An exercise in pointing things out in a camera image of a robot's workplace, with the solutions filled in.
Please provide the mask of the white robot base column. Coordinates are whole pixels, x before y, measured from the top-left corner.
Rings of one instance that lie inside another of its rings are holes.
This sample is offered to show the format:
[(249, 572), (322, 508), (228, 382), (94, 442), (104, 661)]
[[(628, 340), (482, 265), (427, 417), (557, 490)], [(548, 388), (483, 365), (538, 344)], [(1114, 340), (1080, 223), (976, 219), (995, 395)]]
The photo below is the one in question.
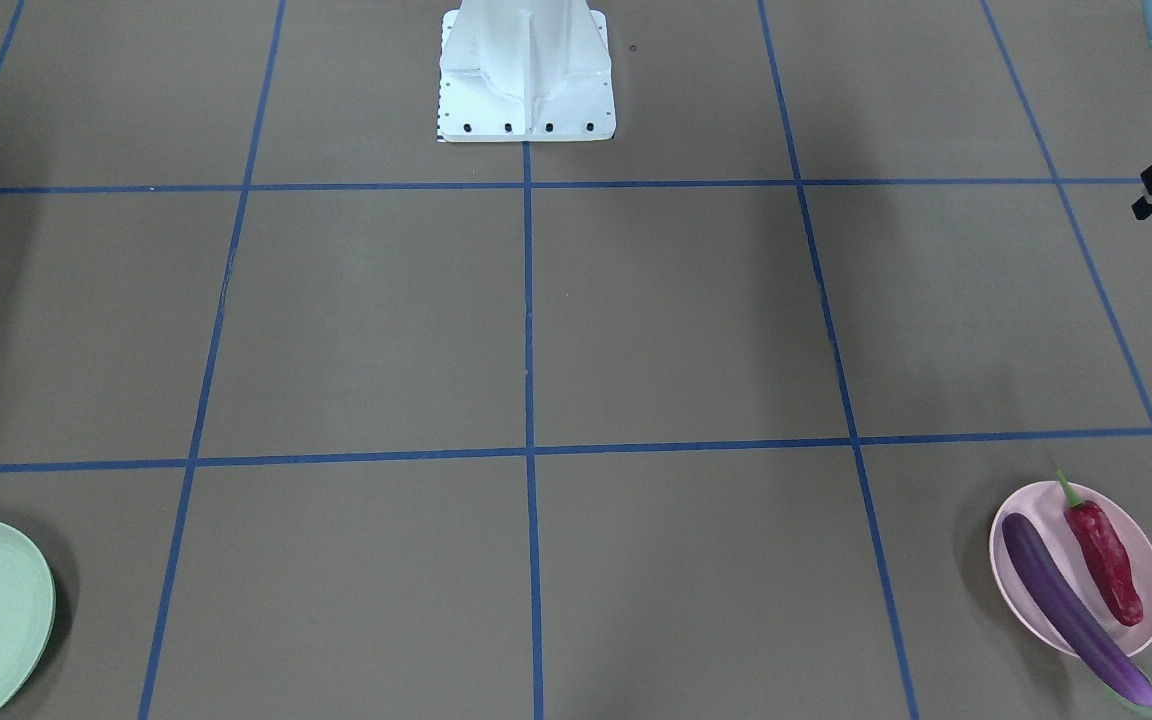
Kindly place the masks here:
[(438, 141), (568, 143), (616, 135), (602, 12), (585, 1), (463, 1), (440, 28)]

